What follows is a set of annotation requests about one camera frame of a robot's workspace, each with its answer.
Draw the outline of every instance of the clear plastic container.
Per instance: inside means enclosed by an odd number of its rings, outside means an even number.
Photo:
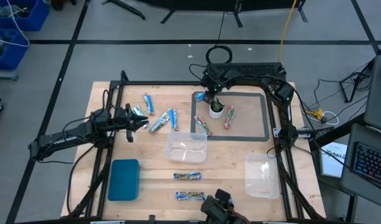
[[[250,153],[246,157],[246,194],[253,197],[278,198],[276,157]]]
[[[167,158],[178,162],[204,162],[207,136],[198,133],[172,132],[167,138]]]

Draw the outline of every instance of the gray rectangle outline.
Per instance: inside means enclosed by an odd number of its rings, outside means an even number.
[[[196,91],[191,95],[191,122],[190,122],[190,132],[196,132],[196,121],[194,117],[196,116],[196,94],[201,93]],[[266,114],[266,102],[265,96],[261,93],[239,93],[239,92],[224,92],[219,93],[218,96],[254,96],[260,98],[260,107],[262,112],[262,122],[264,124],[264,134],[265,137],[246,137],[246,136],[210,136],[208,140],[213,141],[261,141],[266,142],[270,139],[269,137],[269,128],[267,123],[267,114]]]

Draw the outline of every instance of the desk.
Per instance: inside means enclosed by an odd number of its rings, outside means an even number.
[[[109,82],[93,84],[86,114],[101,107],[103,90],[108,88]],[[126,85],[121,105],[124,106],[125,103],[130,103],[131,106],[140,105],[145,110],[142,95],[147,92],[152,95],[156,110],[155,115],[149,116],[151,124],[156,122],[163,110],[175,106],[181,131],[190,132],[191,95],[195,91],[203,91],[203,87]],[[253,86],[234,86],[231,91],[265,95],[262,89]],[[291,108],[293,124],[298,128],[303,127],[300,104],[296,97],[291,103]],[[232,195],[236,211],[245,215],[249,220],[286,220],[282,196],[273,200],[254,198],[248,196],[244,189],[246,155],[250,152],[265,154],[268,149],[273,147],[272,138],[267,142],[208,141],[206,161],[202,164],[187,164],[172,162],[165,158],[165,141],[170,132],[169,124],[155,134],[149,134],[147,129],[140,129],[134,134],[133,143],[127,142],[125,131],[116,134],[112,159],[137,159],[139,161],[139,196],[132,202],[110,202],[106,197],[103,212],[105,220],[147,220],[149,215],[156,215],[157,220],[204,220],[206,215],[200,212],[202,202],[177,201],[175,192],[194,190],[214,195],[218,188],[228,191]],[[309,150],[306,140],[299,139],[295,145]],[[78,147],[76,159],[89,147],[89,144]],[[78,204],[88,190],[95,155],[96,150],[93,149],[78,163],[73,173],[70,194],[71,208]],[[293,160],[301,192],[316,211],[325,216],[311,156],[294,148]],[[202,173],[202,180],[192,182],[173,180],[174,172],[195,170]],[[290,190],[288,194],[291,208],[295,210],[294,197]],[[99,196],[99,192],[96,192],[93,215],[96,214]],[[62,215],[66,214],[66,205],[63,205]],[[296,216],[296,212],[292,212],[292,214],[293,217]]]

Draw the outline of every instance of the blue tray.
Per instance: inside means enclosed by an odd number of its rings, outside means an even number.
[[[27,42],[23,38],[19,31],[14,29],[0,29],[0,36],[3,36],[6,32],[10,32],[12,35],[12,43],[26,45]],[[17,45],[7,44],[4,52],[0,56],[0,69],[15,70],[21,62],[27,47],[21,47]]]
[[[136,159],[119,159],[111,165],[108,199],[131,201],[138,197],[139,162]]]
[[[20,3],[31,8],[31,13],[26,18],[15,18],[19,28],[24,31],[38,31],[44,24],[49,14],[49,6],[42,0],[9,0],[11,5]],[[7,6],[6,0],[0,0],[0,6]],[[0,28],[17,29],[11,17],[0,16]]]

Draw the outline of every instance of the yellow cable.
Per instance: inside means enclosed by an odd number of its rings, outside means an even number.
[[[285,38],[285,32],[287,31],[288,24],[290,23],[292,12],[294,11],[296,4],[296,0],[294,0],[294,3],[292,4],[290,14],[288,15],[287,21],[285,22],[284,30],[283,30],[283,35],[282,35],[282,41],[280,42],[280,54],[278,55],[278,62],[282,62],[283,58],[283,42]]]

